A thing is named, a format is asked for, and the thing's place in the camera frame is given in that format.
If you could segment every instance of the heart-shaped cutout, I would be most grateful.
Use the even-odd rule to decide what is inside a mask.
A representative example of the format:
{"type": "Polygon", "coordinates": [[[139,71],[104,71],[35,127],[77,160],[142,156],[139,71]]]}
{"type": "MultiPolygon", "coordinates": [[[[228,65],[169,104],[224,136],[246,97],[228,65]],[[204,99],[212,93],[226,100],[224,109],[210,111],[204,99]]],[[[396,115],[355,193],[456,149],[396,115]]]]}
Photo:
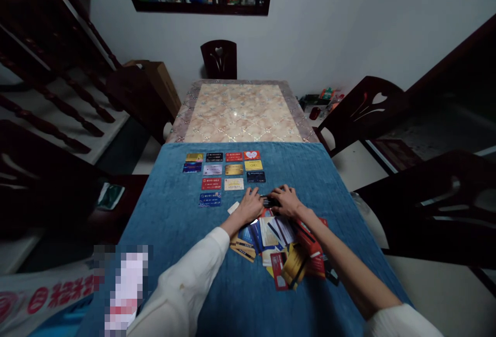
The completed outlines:
{"type": "Polygon", "coordinates": [[[372,100],[372,104],[382,103],[387,99],[382,93],[377,93],[374,99],[372,100]]]}

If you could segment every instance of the chair back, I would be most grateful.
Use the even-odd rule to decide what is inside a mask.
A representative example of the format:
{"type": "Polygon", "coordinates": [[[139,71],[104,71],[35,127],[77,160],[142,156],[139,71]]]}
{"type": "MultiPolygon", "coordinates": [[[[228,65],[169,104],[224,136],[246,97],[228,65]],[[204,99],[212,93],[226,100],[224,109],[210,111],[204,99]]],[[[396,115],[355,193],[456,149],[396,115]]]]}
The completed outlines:
{"type": "Polygon", "coordinates": [[[201,54],[209,79],[238,79],[238,58],[235,42],[228,40],[206,42],[201,46],[201,54]]]}
{"type": "Polygon", "coordinates": [[[384,120],[406,110],[405,93],[393,83],[366,76],[325,118],[318,130],[329,129],[336,148],[331,157],[342,151],[384,120]]]}
{"type": "Polygon", "coordinates": [[[82,223],[108,177],[13,122],[0,120],[2,229],[82,223]]]}
{"type": "Polygon", "coordinates": [[[158,95],[147,74],[138,66],[119,68],[107,78],[107,91],[160,143],[163,130],[174,117],[158,95]]]}
{"type": "Polygon", "coordinates": [[[394,255],[496,268],[496,164],[451,151],[356,192],[394,255]]]}

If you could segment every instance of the table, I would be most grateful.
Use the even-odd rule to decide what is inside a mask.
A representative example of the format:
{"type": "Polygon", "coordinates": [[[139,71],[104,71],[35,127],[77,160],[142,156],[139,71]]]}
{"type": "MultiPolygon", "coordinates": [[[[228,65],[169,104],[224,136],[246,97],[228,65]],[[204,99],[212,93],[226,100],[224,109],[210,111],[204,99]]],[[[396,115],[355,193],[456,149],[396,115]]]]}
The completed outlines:
{"type": "Polygon", "coordinates": [[[271,141],[319,142],[286,81],[193,83],[166,142],[271,141]]]}
{"type": "MultiPolygon", "coordinates": [[[[332,160],[318,143],[172,143],[165,144],[143,189],[119,245],[153,245],[148,290],[158,276],[227,217],[244,191],[222,190],[220,207],[199,208],[201,173],[183,174],[186,154],[259,150],[267,182],[260,193],[288,183],[300,200],[329,222],[362,261],[403,301],[410,303],[341,181],[332,160]]],[[[246,183],[245,187],[255,187],[246,183]]],[[[105,278],[105,288],[115,280],[105,278]]],[[[79,335],[97,335],[103,326],[101,297],[95,297],[79,335]]],[[[199,336],[303,335],[362,336],[364,321],[340,283],[305,277],[296,291],[276,292],[261,265],[227,251],[198,319],[199,336]]]]}

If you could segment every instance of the pile of cards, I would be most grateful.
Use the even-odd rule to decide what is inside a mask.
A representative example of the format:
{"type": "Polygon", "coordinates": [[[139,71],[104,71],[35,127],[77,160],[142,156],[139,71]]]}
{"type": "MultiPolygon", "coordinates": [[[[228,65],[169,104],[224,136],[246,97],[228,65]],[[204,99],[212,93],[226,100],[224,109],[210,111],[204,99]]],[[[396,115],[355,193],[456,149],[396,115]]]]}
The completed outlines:
{"type": "MultiPolygon", "coordinates": [[[[238,206],[237,202],[231,206],[229,214],[238,206]]],[[[325,219],[321,218],[321,221],[327,225],[325,219]]],[[[260,256],[278,291],[296,289],[305,275],[327,278],[337,286],[339,279],[330,262],[322,249],[318,250],[314,244],[310,246],[307,236],[303,238],[299,224],[286,217],[274,216],[267,208],[256,221],[234,236],[229,247],[252,263],[260,256]]]]}

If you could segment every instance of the black card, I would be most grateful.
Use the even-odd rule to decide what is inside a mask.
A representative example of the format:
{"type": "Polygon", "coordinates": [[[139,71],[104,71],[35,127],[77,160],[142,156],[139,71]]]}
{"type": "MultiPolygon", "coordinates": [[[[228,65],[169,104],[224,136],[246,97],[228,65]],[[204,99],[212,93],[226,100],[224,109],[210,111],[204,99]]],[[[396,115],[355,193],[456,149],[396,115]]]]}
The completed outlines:
{"type": "Polygon", "coordinates": [[[224,154],[222,152],[214,152],[211,154],[207,154],[206,161],[223,161],[224,160],[224,154]]]}
{"type": "Polygon", "coordinates": [[[255,172],[247,172],[246,178],[248,183],[265,183],[265,172],[255,171],[255,172]]]}

